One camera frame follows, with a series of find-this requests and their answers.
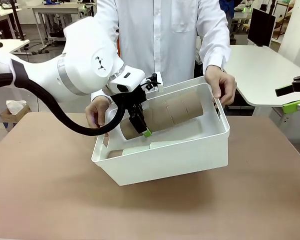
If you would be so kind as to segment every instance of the blue clothing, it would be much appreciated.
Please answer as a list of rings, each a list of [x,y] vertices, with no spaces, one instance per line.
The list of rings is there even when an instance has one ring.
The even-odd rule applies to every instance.
[[[221,9],[231,16],[234,17],[234,0],[219,0]]]

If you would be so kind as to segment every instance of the shirt sleeve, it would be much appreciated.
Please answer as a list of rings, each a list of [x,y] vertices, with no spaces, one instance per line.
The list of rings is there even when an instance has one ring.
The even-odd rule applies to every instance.
[[[219,0],[199,0],[196,28],[198,35],[203,38],[200,49],[203,74],[210,65],[223,69],[230,57],[230,33],[227,25]]]
[[[94,20],[101,24],[113,43],[117,45],[119,37],[119,15],[115,0],[98,0],[96,5],[97,13],[94,16]],[[91,94],[91,101],[101,95],[111,99],[102,90],[99,90]]]

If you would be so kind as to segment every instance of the black logo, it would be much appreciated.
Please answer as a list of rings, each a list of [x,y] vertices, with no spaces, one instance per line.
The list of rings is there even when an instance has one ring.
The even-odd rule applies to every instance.
[[[102,58],[102,59],[100,59],[99,57],[96,57],[95,59],[96,59],[96,60],[98,60],[98,61],[99,61],[99,63],[100,63],[99,70],[100,70],[100,69],[104,69],[104,70],[106,71],[106,69],[104,68],[104,66],[102,66],[102,60],[103,60],[103,58]]]

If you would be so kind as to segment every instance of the brown table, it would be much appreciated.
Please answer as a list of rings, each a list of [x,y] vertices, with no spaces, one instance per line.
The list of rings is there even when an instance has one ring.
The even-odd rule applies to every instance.
[[[0,238],[300,240],[300,155],[269,119],[229,122],[228,167],[120,187],[94,137],[28,113],[0,143]]]

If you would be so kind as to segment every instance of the shirt pocket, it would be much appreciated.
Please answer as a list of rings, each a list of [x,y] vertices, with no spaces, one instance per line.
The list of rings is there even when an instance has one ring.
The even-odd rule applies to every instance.
[[[173,32],[184,33],[195,28],[197,0],[171,0],[171,24]]]

